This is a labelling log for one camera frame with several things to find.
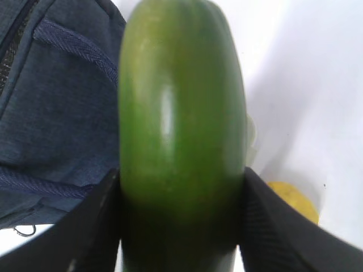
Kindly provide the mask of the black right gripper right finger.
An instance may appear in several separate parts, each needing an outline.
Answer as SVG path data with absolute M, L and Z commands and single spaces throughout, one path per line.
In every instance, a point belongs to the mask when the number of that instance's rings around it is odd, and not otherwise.
M 362 250 L 291 208 L 249 167 L 239 208 L 245 271 L 362 271 Z

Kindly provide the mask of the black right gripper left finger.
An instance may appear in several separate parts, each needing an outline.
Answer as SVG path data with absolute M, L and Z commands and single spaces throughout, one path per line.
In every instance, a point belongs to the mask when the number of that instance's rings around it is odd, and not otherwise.
M 119 172 L 112 169 L 72 212 L 1 257 L 2 272 L 114 271 L 121 239 Z

